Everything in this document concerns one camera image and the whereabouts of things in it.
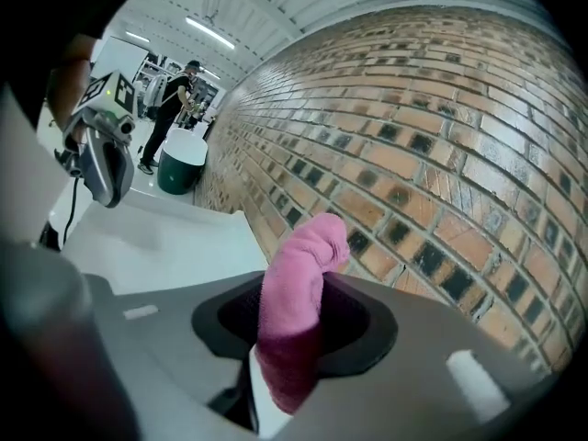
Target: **black cap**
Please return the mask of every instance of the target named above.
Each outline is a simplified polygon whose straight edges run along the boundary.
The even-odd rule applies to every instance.
[[[186,64],[186,68],[187,69],[199,69],[200,68],[200,62],[198,61],[190,61]]]

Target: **whiteboard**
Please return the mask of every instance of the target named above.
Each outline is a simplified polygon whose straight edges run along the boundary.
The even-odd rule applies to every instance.
[[[96,59],[92,76],[101,78],[115,70],[120,70],[124,77],[132,82],[149,52],[117,38],[108,38]]]

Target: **pink fabric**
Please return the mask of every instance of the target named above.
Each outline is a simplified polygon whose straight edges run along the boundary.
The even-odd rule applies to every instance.
[[[345,223],[319,214],[282,244],[261,290],[256,357],[276,405],[294,413],[316,383],[322,273],[349,257]]]

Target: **brick wall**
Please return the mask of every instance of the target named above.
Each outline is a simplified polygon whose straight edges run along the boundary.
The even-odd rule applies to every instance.
[[[467,9],[357,17],[234,89],[200,205],[242,209],[268,257],[321,211],[342,271],[455,306],[537,371],[588,309],[588,109],[555,41]]]

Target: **black shoe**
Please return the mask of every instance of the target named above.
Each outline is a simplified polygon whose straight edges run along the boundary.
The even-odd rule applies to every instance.
[[[153,175],[153,170],[151,169],[151,167],[149,165],[138,164],[137,168],[139,168],[146,175]]]

